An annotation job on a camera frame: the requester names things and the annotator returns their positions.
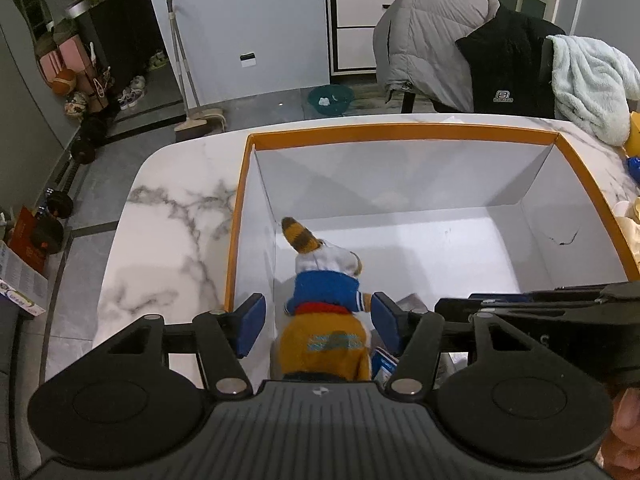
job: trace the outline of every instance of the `chair leg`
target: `chair leg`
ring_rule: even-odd
[[[410,114],[411,112],[413,112],[414,111],[414,101],[415,101],[415,94],[413,94],[411,92],[405,92],[404,93],[404,97],[402,98],[401,113]]]

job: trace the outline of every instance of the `yellow cup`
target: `yellow cup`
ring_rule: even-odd
[[[631,132],[625,144],[626,156],[640,156],[640,114],[631,112]]]

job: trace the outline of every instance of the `black device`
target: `black device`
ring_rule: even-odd
[[[48,460],[30,478],[605,479],[602,382],[640,383],[637,282],[474,294],[426,314],[376,293],[372,320],[401,356],[384,389],[269,380],[254,392],[238,359],[265,311],[254,294],[189,324],[150,314],[41,385],[28,420]],[[434,390],[446,351],[469,364]],[[171,353],[196,355],[204,389],[169,370]]]

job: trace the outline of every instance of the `stuffed animal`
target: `stuffed animal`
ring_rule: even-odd
[[[284,377],[370,380],[370,336],[354,316],[369,312],[371,300],[358,290],[359,257],[317,239],[293,218],[282,219],[282,232],[298,253],[293,296],[285,306],[292,319],[280,336]]]

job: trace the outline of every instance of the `marble table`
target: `marble table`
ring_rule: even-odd
[[[552,130],[564,135],[613,207],[638,194],[609,146],[565,121],[479,114],[396,114],[276,124],[160,149],[140,168],[111,248],[94,346],[140,316],[190,322],[225,296],[229,230],[249,134],[366,123],[469,123]]]

